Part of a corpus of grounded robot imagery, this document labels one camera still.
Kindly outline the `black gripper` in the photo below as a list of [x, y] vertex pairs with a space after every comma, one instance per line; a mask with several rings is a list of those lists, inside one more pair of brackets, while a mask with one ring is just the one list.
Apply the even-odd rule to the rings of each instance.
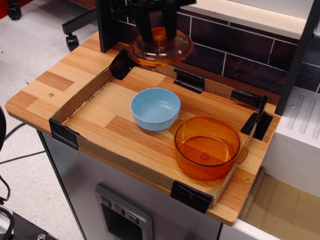
[[153, 44], [153, 34], [149, 13], [162, 12], [167, 40], [173, 41], [177, 32], [177, 11], [181, 7], [196, 4], [196, 0], [128, 0], [126, 6], [119, 7], [116, 0], [111, 1], [113, 19], [130, 17], [135, 20], [142, 40]]

